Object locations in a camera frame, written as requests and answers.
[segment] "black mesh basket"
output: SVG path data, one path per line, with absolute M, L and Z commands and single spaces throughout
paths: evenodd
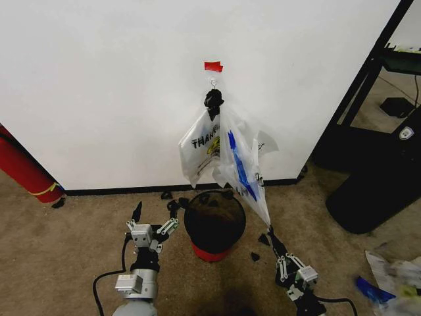
M 208 253 L 222 253 L 244 232 L 244 208 L 231 190 L 206 191 L 190 201 L 184 225 L 198 248 Z

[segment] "white wall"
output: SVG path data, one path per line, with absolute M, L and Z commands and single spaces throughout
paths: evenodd
M 0 6 L 2 122 L 68 190 L 186 184 L 178 141 L 226 104 L 295 178 L 398 0 L 14 0 Z
M 421 47 L 421 0 L 414 0 L 389 40 L 391 46 Z

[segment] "torn plastic piece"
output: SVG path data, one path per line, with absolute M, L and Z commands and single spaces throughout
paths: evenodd
M 180 204 L 183 209 L 187 209 L 189 207 L 189 199 L 181 197 L 178 199 L 178 204 Z
M 250 253 L 250 254 L 251 254 L 251 259 L 252 259 L 254 262 L 256 262 L 256 261 L 258 261 L 258 260 L 260 259 L 260 256 L 259 256 L 257 253 L 252 252 L 252 253 Z
M 172 194 L 170 191 L 164 191 L 161 194 L 161 199 L 172 199 Z
M 210 201 L 208 205 L 209 206 L 212 206 L 212 207 L 218 207 L 219 206 L 219 203 L 218 203 L 218 201 L 216 201 L 214 199 L 214 200 Z
M 279 151 L 279 147 L 273 137 L 267 133 L 259 130 L 257 132 L 257 143 L 258 143 L 258 156 L 263 157 L 267 153 L 272 153 L 273 151 Z
M 220 61 L 213 61 L 213 62 L 205 61 L 205 70 L 222 72 L 223 68 L 224 66 L 221 65 Z
M 355 280 L 357 288 L 363 293 L 367 298 L 370 298 L 374 303 L 385 303 L 392 298 L 396 298 L 395 295 L 390 294 L 389 292 L 383 291 L 382 289 L 371 285 L 361 276 Z
M 387 246 L 387 242 L 377 247 L 377 250 L 381 251 L 381 248 Z M 383 291 L 389 292 L 396 295 L 396 284 L 395 278 L 390 275 L 390 264 L 382 256 L 371 251 L 365 251 L 368 264 L 370 264 L 371 271 L 373 272 L 374 278 L 377 281 L 377 286 Z
M 66 198 L 64 197 L 62 197 L 62 198 L 60 198 L 60 200 L 58 200 L 57 202 L 55 202 L 54 204 L 52 204 L 52 208 L 53 209 L 59 209 L 60 207 L 62 207 L 63 205 L 64 205 L 64 203 L 65 203 L 65 201 L 66 201 Z
M 262 244 L 265 244 L 266 246 L 270 246 L 269 239 L 266 237 L 266 234 L 261 234 L 258 241 Z
M 213 122 L 216 115 L 219 114 L 219 107 L 223 104 L 222 93 L 218 89 L 212 89 L 206 94 L 205 107 L 208 109 L 210 120 Z

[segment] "black metal leg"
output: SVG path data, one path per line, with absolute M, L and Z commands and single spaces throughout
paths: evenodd
M 355 96 L 354 101 L 349 107 L 348 113 L 345 115 L 342 125 L 350 126 L 353 120 L 355 119 L 358 111 L 361 108 L 362 103 L 366 99 L 368 92 L 370 92 L 374 82 L 376 81 L 380 71 L 382 69 L 382 62 L 380 59 L 373 60 L 370 65 L 370 70 L 368 71 L 367 77 L 362 83 L 360 90 Z
M 379 38 L 377 39 L 374 47 L 372 48 L 370 54 L 368 54 L 364 64 L 361 66 L 360 71 L 358 72 L 357 76 L 353 80 L 351 86 L 349 87 L 347 93 L 343 97 L 341 103 L 339 104 L 336 112 L 334 113 L 332 119 L 329 122 L 328 127 L 326 128 L 323 136 L 329 132 L 329 129 L 337 124 L 337 121 L 343 114 L 344 110 L 347 108 L 349 102 L 351 102 L 353 96 L 356 94 L 358 88 L 364 81 L 364 78 L 367 75 L 367 72 L 370 68 L 370 62 L 372 59 L 377 59 L 381 55 L 384 47 L 386 46 L 387 42 L 389 41 L 390 37 L 396 30 L 399 23 L 402 21 L 402 18 L 407 13 L 410 5 L 414 0 L 400 0 L 395 12 L 392 14 L 390 20 L 387 22 L 385 28 L 382 30 Z

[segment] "plastic bag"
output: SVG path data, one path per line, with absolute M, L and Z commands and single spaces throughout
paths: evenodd
M 220 115 L 211 121 L 204 111 L 178 144 L 183 174 L 194 188 L 203 171 L 219 161 L 219 124 Z
M 268 139 L 265 152 L 277 150 L 276 142 L 265 133 L 254 132 L 227 105 L 220 108 L 220 160 L 213 177 L 224 187 L 228 182 L 257 215 L 270 226 L 263 180 L 259 169 L 259 135 Z
M 365 251 L 374 278 L 380 289 L 395 298 L 381 302 L 374 300 L 374 314 L 377 316 L 416 316 L 421 314 L 421 257 L 412 261 L 398 260 L 392 264 L 382 256 Z

